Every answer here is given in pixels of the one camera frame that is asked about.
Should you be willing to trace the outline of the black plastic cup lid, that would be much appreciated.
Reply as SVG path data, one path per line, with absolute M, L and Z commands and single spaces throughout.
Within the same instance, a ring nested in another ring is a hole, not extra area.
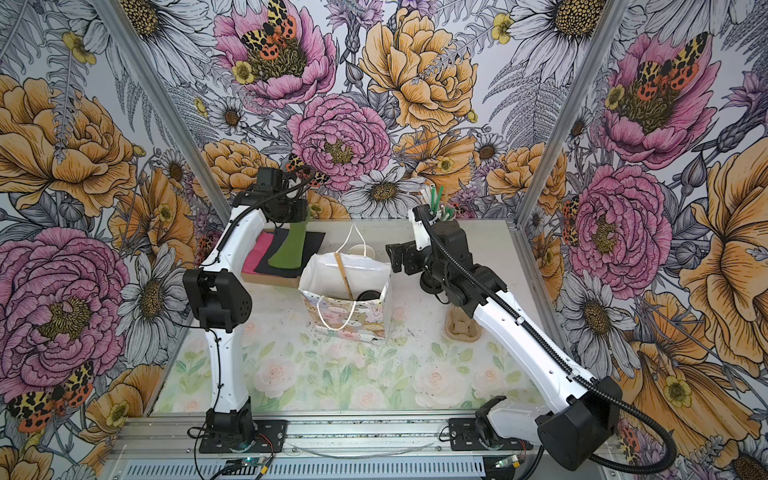
M 381 298 L 381 292 L 377 290 L 366 290 L 361 292 L 357 297 L 357 302 L 374 301 Z

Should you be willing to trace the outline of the brown wooden stirrer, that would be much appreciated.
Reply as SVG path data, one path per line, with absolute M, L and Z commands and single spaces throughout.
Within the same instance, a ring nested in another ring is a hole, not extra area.
M 345 265 L 343 263 L 343 259 L 342 259 L 341 253 L 340 252 L 334 252 L 334 259 L 336 261 L 337 268 L 338 268 L 339 273 L 341 275 L 342 282 L 343 282 L 343 285 L 345 287 L 345 291 L 346 291 L 348 299 L 349 300 L 355 300 L 355 296 L 352 293 L 352 289 L 351 289 L 351 286 L 350 286 L 350 283 L 349 283 L 349 279 L 348 279 L 348 276 L 347 276 L 347 273 L 346 273 L 346 268 L 345 268 Z

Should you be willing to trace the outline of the cartoon animal paper gift bag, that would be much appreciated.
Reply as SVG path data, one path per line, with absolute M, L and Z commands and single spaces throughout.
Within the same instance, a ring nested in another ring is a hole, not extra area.
M 370 258 L 348 253 L 349 248 L 357 244 L 369 246 Z M 355 300 L 347 297 L 334 252 L 341 253 Z M 298 290 L 314 327 L 319 331 L 342 339 L 384 343 L 392 315 L 391 277 L 390 264 L 375 258 L 372 246 L 353 224 L 341 245 L 310 258 L 300 277 Z M 366 290 L 380 291 L 381 298 L 357 302 L 356 297 Z

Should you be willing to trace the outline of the brown pulp cup carrier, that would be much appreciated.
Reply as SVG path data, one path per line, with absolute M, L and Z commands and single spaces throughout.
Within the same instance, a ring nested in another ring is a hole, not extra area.
M 482 328 L 463 309 L 451 307 L 445 316 L 443 333 L 450 340 L 474 343 L 480 339 Z

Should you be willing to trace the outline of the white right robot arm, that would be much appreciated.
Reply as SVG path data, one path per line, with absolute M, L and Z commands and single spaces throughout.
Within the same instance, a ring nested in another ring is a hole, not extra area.
M 492 335 L 545 402 L 525 413 L 509 396 L 493 397 L 475 413 L 480 442 L 490 448 L 507 439 L 539 445 L 561 467 L 576 470 L 615 432 L 618 384 L 580 366 L 530 319 L 501 278 L 474 262 L 457 221 L 440 220 L 427 204 L 413 208 L 408 219 L 413 240 L 386 247 L 393 271 L 417 274 L 423 291 L 445 294 Z

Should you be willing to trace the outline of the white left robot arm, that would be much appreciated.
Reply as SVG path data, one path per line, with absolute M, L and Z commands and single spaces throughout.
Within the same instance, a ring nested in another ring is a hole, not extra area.
M 315 170 L 288 173 L 265 167 L 254 183 L 236 195 L 222 236 L 200 266 L 183 275 L 191 313 L 205 332 L 212 372 L 212 397 L 203 431 L 237 445 L 256 437 L 251 401 L 244 384 L 242 329 L 252 313 L 252 297 L 243 285 L 248 254 L 269 223 L 301 223 L 303 198 Z

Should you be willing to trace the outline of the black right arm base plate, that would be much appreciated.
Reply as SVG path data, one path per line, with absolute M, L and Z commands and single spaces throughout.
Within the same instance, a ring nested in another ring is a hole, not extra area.
M 516 439 L 484 439 L 475 418 L 449 418 L 448 443 L 452 451 L 523 451 L 531 450 L 530 442 Z

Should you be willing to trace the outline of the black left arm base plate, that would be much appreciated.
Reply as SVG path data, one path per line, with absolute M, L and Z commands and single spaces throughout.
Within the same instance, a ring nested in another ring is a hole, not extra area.
M 210 429 L 200 440 L 202 454 L 256 454 L 280 453 L 287 437 L 288 422 L 277 419 L 257 419 L 245 433 L 238 428 Z

